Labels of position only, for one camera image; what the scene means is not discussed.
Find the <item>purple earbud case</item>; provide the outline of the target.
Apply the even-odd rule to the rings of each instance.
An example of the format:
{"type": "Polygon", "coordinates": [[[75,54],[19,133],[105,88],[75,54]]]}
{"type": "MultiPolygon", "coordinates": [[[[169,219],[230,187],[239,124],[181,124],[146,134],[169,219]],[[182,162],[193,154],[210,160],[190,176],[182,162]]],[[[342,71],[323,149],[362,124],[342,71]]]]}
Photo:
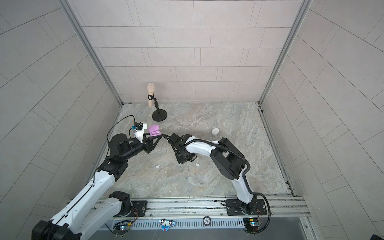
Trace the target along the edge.
{"type": "Polygon", "coordinates": [[[148,131],[150,133],[150,137],[156,137],[156,136],[161,136],[162,133],[160,132],[160,127],[159,125],[152,125],[148,128],[148,131]]]}

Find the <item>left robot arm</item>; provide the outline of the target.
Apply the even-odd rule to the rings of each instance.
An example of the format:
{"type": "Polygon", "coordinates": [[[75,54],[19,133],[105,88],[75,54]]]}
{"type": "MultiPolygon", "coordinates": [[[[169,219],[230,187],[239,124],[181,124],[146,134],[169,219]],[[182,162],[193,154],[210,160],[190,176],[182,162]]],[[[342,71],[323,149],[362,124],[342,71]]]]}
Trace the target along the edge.
{"type": "Polygon", "coordinates": [[[90,182],[49,221],[39,221],[32,230],[33,240],[87,240],[112,217],[143,217],[146,202],[132,202],[130,194],[115,191],[96,210],[91,208],[122,176],[128,159],[144,151],[150,153],[161,139],[145,133],[143,140],[117,134],[108,144],[110,155],[97,168],[90,182]]]}

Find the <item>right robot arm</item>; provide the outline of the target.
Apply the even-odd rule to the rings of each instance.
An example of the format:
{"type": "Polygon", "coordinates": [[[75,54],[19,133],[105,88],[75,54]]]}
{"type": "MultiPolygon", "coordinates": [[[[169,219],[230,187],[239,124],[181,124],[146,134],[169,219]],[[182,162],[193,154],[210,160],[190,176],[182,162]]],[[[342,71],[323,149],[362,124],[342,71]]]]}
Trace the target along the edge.
{"type": "Polygon", "coordinates": [[[258,214],[258,198],[250,189],[246,173],[250,164],[245,156],[231,141],[222,138],[220,141],[198,139],[192,135],[178,136],[172,134],[168,142],[175,152],[178,163],[192,162],[197,154],[210,157],[219,172],[232,181],[237,192],[237,199],[222,201],[228,209],[242,212],[245,215],[258,214]]]}

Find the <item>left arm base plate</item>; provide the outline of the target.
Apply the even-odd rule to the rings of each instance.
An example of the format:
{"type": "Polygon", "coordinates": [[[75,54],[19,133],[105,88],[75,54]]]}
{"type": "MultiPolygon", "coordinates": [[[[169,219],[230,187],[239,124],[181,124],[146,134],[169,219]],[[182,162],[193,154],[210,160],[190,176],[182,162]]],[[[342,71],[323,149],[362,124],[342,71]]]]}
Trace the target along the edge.
{"type": "Polygon", "coordinates": [[[147,210],[147,201],[132,201],[131,200],[131,210],[123,215],[118,215],[121,218],[134,218],[134,217],[144,217],[147,210]]]}

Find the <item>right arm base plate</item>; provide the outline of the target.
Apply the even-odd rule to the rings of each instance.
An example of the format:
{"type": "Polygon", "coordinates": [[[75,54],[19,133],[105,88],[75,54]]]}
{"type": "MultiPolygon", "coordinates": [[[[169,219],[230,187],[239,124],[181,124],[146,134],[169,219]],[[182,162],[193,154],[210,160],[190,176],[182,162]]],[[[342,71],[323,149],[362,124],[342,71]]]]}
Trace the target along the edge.
{"type": "Polygon", "coordinates": [[[255,216],[268,214],[267,204],[264,199],[254,197],[249,204],[245,204],[239,199],[229,199],[222,202],[227,208],[229,216],[255,216]]]}

